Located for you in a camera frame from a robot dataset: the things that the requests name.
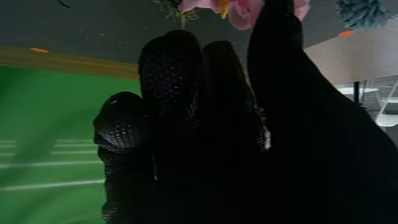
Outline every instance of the flower petal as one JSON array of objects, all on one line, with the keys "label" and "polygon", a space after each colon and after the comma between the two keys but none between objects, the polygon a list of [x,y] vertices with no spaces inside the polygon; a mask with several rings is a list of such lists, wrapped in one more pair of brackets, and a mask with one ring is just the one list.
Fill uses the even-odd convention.
[{"label": "flower petal", "polygon": [[264,1],[262,0],[248,0],[248,10],[250,10],[250,26],[254,27],[257,16],[261,13]]},{"label": "flower petal", "polygon": [[309,1],[310,0],[294,0],[294,16],[300,20],[303,19],[310,9]]},{"label": "flower petal", "polygon": [[213,9],[216,7],[216,0],[183,0],[177,5],[177,10],[184,13],[193,10],[195,7]]},{"label": "flower petal", "polygon": [[232,4],[227,14],[229,22],[238,30],[246,30],[252,28],[250,26],[250,16],[245,18],[239,16],[236,4]]}]

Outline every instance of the black glove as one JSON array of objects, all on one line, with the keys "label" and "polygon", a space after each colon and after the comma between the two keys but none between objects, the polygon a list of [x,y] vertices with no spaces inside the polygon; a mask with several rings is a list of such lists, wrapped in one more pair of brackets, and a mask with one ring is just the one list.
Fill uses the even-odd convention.
[{"label": "black glove", "polygon": [[238,223],[264,131],[231,44],[200,50],[188,32],[167,33],[138,71],[142,98],[115,94],[94,120],[106,223]]}]

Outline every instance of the pink flower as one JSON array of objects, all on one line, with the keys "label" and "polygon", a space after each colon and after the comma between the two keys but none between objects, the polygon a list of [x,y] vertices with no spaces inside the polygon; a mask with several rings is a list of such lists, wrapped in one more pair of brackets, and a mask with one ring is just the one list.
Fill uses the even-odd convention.
[{"label": "pink flower", "polygon": [[[302,20],[309,11],[309,1],[294,0],[294,15]],[[183,0],[177,9],[188,12],[195,7],[209,8],[215,13],[227,15],[229,22],[238,30],[254,27],[257,15],[262,7],[262,0]]]}]

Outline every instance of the chair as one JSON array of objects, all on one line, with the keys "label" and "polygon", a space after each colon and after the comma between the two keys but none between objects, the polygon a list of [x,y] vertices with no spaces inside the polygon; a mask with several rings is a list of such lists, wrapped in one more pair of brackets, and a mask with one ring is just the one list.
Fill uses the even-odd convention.
[{"label": "chair", "polygon": [[389,103],[398,103],[398,97],[392,97],[396,87],[398,87],[398,81],[394,82],[394,87],[389,92],[389,96],[385,100],[382,100],[382,108],[376,114],[376,125],[380,127],[394,127],[398,125],[398,114],[383,114]]}]

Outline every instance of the green screen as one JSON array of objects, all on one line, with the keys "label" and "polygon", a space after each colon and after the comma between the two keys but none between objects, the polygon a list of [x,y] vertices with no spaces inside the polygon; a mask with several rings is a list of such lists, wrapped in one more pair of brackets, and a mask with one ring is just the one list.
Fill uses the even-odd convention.
[{"label": "green screen", "polygon": [[101,221],[103,166],[92,119],[138,82],[0,67],[0,223]]}]

